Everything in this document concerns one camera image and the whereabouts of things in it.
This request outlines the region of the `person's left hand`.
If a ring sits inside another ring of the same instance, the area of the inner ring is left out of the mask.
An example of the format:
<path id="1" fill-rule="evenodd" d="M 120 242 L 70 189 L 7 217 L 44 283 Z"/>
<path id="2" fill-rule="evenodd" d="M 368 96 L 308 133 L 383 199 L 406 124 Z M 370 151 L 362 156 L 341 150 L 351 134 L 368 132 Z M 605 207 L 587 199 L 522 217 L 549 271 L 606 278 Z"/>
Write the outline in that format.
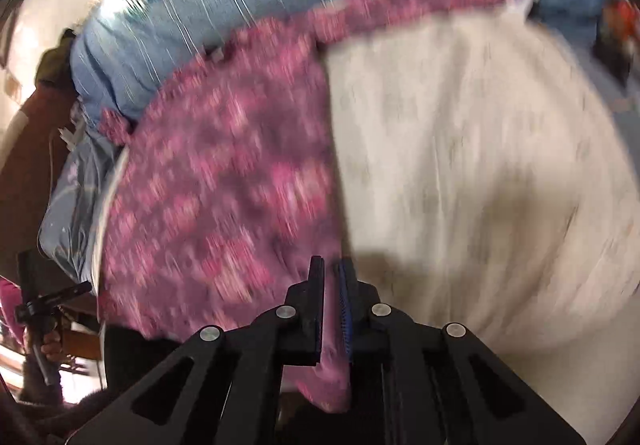
<path id="1" fill-rule="evenodd" d="M 52 363 L 59 363 L 65 358 L 65 352 L 62 344 L 60 333 L 53 329 L 47 335 L 42 337 L 42 343 L 39 347 L 40 352 Z"/>

